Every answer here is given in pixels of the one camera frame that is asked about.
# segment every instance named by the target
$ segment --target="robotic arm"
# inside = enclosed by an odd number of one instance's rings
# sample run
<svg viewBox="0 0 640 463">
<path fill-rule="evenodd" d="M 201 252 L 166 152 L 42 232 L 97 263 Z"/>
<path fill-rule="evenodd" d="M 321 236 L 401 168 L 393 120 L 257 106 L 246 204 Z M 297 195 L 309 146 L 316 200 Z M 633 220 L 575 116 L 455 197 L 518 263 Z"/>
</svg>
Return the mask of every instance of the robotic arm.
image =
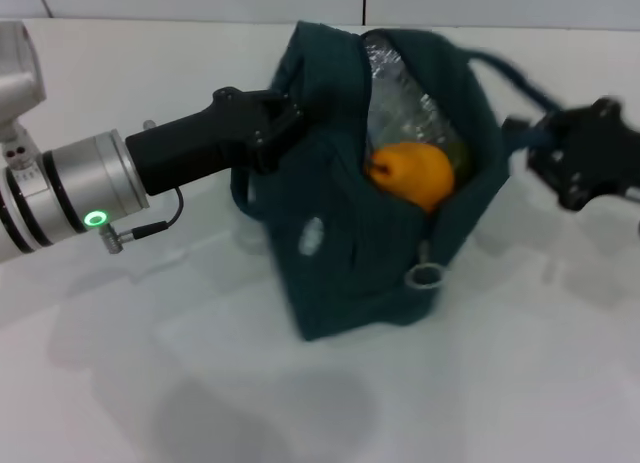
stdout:
<svg viewBox="0 0 640 463">
<path fill-rule="evenodd" d="M 18 117 L 45 98 L 26 28 L 0 23 L 0 263 L 93 228 L 119 253 L 171 224 L 116 233 L 111 223 L 148 208 L 146 195 L 175 189 L 181 197 L 181 185 L 234 166 L 275 171 L 304 130 L 287 95 L 223 88 L 200 113 L 151 122 L 124 142 L 113 130 L 40 153 Z"/>
</svg>

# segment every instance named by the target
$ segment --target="white table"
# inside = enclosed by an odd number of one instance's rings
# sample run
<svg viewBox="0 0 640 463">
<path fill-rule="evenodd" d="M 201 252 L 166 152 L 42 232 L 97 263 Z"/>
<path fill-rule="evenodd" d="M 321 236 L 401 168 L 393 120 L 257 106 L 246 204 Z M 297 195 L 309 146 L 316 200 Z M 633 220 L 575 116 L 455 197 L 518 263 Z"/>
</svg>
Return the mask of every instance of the white table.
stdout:
<svg viewBox="0 0 640 463">
<path fill-rule="evenodd" d="M 43 148 L 267 85 L 292 26 L 30 21 Z M 626 99 L 640 33 L 443 29 L 567 104 Z M 498 113 L 535 114 L 483 71 Z M 0 267 L 0 458 L 13 463 L 631 463 L 640 450 L 640 208 L 582 213 L 514 160 L 439 310 L 302 343 L 228 173 L 170 232 L 110 256 L 87 234 Z M 119 224 L 156 221 L 173 195 Z"/>
</svg>

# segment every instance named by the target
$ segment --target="fabric bag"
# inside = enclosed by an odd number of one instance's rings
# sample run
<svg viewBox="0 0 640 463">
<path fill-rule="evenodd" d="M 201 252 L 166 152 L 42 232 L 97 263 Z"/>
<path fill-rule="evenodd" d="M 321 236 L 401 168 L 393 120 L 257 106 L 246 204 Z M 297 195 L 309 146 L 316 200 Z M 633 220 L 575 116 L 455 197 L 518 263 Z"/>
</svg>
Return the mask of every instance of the fabric bag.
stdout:
<svg viewBox="0 0 640 463">
<path fill-rule="evenodd" d="M 407 271 L 419 260 L 449 265 L 507 180 L 514 148 L 470 60 L 494 66 L 545 111 L 558 109 L 491 55 L 457 48 L 427 31 L 374 31 L 392 44 L 469 145 L 475 171 L 429 215 L 377 189 L 363 163 L 371 93 L 363 39 L 299 23 L 272 88 L 288 93 L 304 109 L 309 129 L 275 173 L 234 168 L 231 190 L 238 207 L 264 225 L 306 340 L 375 322 L 407 325 L 433 309 L 437 285 L 407 285 Z"/>
</svg>

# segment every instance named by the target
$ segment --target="green led light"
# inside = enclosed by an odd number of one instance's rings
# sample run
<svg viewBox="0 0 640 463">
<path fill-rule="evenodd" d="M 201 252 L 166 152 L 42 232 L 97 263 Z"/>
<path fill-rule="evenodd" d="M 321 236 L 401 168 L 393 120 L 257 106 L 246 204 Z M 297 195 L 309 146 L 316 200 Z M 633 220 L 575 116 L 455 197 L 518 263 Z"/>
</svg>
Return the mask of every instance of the green led light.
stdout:
<svg viewBox="0 0 640 463">
<path fill-rule="evenodd" d="M 84 217 L 84 224 L 87 226 L 100 226 L 104 225 L 109 219 L 109 215 L 107 215 L 104 211 L 92 211 Z"/>
</svg>

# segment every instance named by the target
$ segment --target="orange fruit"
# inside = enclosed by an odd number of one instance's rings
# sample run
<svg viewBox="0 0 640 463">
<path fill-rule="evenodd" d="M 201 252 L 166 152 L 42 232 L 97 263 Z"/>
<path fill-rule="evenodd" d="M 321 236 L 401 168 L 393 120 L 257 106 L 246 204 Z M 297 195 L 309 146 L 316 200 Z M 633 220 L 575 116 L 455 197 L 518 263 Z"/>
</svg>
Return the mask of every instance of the orange fruit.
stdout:
<svg viewBox="0 0 640 463">
<path fill-rule="evenodd" d="M 371 157 L 369 175 L 381 189 L 431 212 L 453 193 L 455 176 L 447 155 L 427 143 L 385 146 Z"/>
</svg>

